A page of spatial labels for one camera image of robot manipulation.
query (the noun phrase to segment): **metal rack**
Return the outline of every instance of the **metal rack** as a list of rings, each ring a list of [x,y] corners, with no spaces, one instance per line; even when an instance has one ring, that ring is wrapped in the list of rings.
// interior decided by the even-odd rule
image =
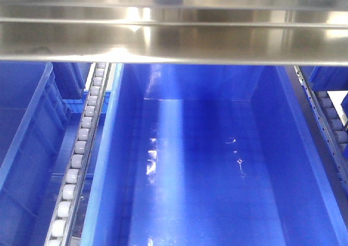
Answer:
[[[0,0],[0,59],[348,65],[347,0]]]

